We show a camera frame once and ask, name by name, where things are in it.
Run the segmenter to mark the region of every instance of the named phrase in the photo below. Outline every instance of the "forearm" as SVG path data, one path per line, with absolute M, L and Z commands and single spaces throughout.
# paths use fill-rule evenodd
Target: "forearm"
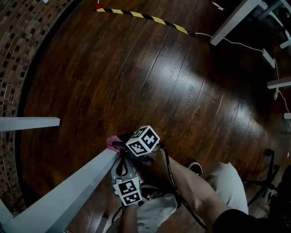
M 169 160 L 175 184 L 182 197 L 207 225 L 212 226 L 219 215 L 229 207 L 220 200 L 215 190 L 204 179 L 172 158 Z M 164 152 L 160 153 L 157 162 L 169 177 Z
M 118 233 L 138 233 L 136 210 L 138 205 L 132 204 L 125 208 L 119 225 Z

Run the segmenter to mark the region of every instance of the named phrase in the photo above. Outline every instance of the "black sleeve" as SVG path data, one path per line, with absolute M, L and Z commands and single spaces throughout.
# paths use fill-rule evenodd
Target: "black sleeve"
M 222 213 L 213 225 L 214 233 L 266 233 L 272 230 L 273 226 L 267 219 L 254 218 L 235 209 Z

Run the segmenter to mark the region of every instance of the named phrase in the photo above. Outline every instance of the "wooden floor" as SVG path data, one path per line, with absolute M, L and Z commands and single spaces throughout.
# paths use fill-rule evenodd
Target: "wooden floor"
M 227 2 L 225 11 L 205 0 L 102 3 L 213 35 L 240 1 Z M 291 129 L 282 119 L 286 107 L 266 87 L 277 78 L 276 70 L 261 53 L 227 41 L 214 47 L 207 36 L 192 38 L 145 19 L 93 12 L 94 4 L 82 1 L 61 26 L 29 92 L 26 117 L 61 119 L 58 128 L 22 133 L 24 179 L 39 195 L 104 150 L 109 136 L 143 125 L 151 125 L 183 165 L 231 162 L 241 176 L 263 178 L 266 148 L 275 150 L 281 171 L 291 163 Z M 246 19 L 227 38 L 267 49 L 280 77 L 290 75 L 291 59 L 268 24 Z M 290 90 L 281 91 L 291 106 Z M 178 229 L 175 223 L 183 219 L 174 215 L 161 232 Z M 179 232 L 192 231 L 193 224 Z

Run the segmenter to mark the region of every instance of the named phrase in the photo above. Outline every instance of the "yellow and black striped tape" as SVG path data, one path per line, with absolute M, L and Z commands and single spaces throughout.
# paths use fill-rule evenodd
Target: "yellow and black striped tape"
M 137 12 L 133 12 L 133 11 L 116 10 L 116 9 L 109 9 L 109 8 L 100 8 L 100 9 L 97 9 L 96 11 L 97 12 L 117 13 L 117 14 L 123 14 L 123 15 L 131 15 L 131 16 L 139 17 L 139 18 L 145 18 L 147 20 L 152 20 L 152 21 L 155 21 L 157 23 L 164 24 L 164 25 L 170 26 L 172 28 L 176 28 L 177 30 L 179 30 L 179 31 L 181 31 L 181 32 L 183 32 L 183 33 L 185 33 L 187 35 L 195 37 L 195 33 L 190 32 L 187 29 L 185 29 L 185 28 L 183 28 L 183 27 L 181 27 L 179 25 L 169 23 L 166 20 L 162 20 L 162 19 L 150 16 L 150 15 L 141 14 L 141 13 L 137 13 Z

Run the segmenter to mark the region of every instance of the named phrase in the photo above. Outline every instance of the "tiled mosaic surface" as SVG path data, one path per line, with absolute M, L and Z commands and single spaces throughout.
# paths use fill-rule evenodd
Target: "tiled mosaic surface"
M 72 0 L 0 1 L 0 113 L 15 117 L 23 80 L 40 43 Z M 1 132 L 0 198 L 8 208 L 22 196 L 18 183 L 14 132 Z M 19 207 L 25 207 L 23 200 Z

